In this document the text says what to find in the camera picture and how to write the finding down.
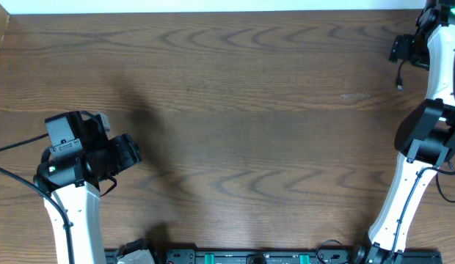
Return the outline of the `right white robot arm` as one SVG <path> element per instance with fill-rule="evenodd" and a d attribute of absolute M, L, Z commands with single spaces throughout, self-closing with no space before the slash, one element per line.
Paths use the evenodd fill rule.
<path fill-rule="evenodd" d="M 400 124 L 396 171 L 385 202 L 348 263 L 441 263 L 433 250 L 407 251 L 407 235 L 431 180 L 455 156 L 455 0 L 427 1 L 414 34 L 395 38 L 390 62 L 429 72 L 426 97 Z"/>

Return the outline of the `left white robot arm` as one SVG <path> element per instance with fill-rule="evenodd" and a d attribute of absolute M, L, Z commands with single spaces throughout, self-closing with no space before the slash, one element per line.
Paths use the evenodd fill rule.
<path fill-rule="evenodd" d="M 136 142 L 124 133 L 112 139 L 108 117 L 70 111 L 45 120 L 51 146 L 34 184 L 45 193 L 59 263 L 105 263 L 99 212 L 100 182 L 116 181 L 141 161 Z"/>

